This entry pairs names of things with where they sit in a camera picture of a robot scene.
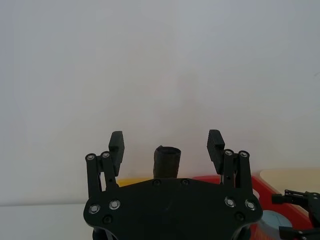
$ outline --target red object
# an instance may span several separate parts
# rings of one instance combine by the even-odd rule
[[[196,176],[193,179],[219,184],[220,183],[220,176],[218,175],[211,175],[211,176]],[[278,192],[274,191],[273,188],[268,185],[262,179],[253,176],[252,177],[252,187],[255,189],[259,195],[259,202],[263,210],[272,210],[277,213],[282,214],[287,219],[290,220],[292,223],[292,227],[295,229],[311,229],[312,224],[306,214],[302,212],[299,208],[292,204],[272,204],[271,196],[272,194],[276,194]],[[252,226],[251,228],[252,233],[251,236],[255,235],[256,226]]]

